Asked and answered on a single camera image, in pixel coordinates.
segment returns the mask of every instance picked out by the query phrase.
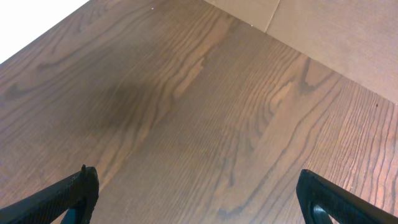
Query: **wooden table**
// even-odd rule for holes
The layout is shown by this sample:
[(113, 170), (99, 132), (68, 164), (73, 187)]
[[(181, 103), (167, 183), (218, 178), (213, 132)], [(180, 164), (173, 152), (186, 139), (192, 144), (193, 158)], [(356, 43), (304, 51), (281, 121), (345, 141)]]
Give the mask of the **wooden table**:
[(0, 207), (86, 164), (93, 223), (303, 223), (307, 168), (398, 215), (397, 109), (204, 1), (90, 1), (0, 65)]

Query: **wood grain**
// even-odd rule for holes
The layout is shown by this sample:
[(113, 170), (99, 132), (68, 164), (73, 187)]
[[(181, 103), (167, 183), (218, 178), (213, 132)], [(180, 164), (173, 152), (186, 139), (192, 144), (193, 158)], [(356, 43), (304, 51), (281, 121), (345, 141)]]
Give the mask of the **wood grain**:
[(303, 223), (305, 168), (398, 215), (398, 107), (203, 1), (90, 1), (0, 77), (1, 207), (85, 163), (93, 223)]
[(83, 163), (104, 187), (236, 22), (205, 2), (90, 1), (2, 64), (0, 205)]
[(281, 0), (267, 33), (398, 103), (398, 3)]

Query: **white wall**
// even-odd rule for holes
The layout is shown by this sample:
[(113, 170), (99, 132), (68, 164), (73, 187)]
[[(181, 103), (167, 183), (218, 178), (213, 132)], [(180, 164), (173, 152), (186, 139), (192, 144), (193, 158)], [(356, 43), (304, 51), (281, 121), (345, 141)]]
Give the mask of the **white wall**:
[(0, 63), (88, 0), (0, 0)]

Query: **brown wooden surface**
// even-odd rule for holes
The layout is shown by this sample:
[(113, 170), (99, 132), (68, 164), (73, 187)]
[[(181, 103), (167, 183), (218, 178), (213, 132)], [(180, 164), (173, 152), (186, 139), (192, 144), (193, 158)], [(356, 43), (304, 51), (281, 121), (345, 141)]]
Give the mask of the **brown wooden surface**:
[(398, 107), (203, 1), (90, 1), (0, 81), (1, 207), (85, 163), (93, 223), (303, 222), (304, 168), (398, 215)]
[(398, 103), (398, 2), (281, 0), (267, 33)]

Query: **brown cardboard surface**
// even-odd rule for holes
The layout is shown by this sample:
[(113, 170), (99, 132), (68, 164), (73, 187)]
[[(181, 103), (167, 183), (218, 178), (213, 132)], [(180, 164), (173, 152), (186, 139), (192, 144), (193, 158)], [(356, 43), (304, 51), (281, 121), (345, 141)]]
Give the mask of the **brown cardboard surface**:
[(205, 0), (265, 32), (280, 0)]
[(398, 2), (281, 0), (267, 33), (398, 103)]

